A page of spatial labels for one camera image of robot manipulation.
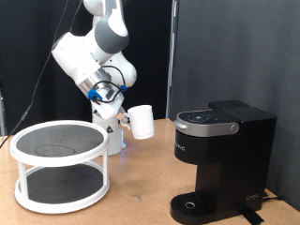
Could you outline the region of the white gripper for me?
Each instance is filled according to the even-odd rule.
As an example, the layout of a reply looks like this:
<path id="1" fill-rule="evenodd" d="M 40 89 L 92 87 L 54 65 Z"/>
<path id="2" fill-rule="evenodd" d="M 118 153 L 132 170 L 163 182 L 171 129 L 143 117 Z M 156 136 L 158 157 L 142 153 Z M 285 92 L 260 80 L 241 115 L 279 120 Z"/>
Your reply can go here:
<path id="1" fill-rule="evenodd" d="M 119 88 L 106 84 L 102 88 L 92 90 L 92 105 L 94 113 L 105 120 L 110 120 L 116 116 L 119 120 L 126 117 L 119 112 L 124 96 Z"/>

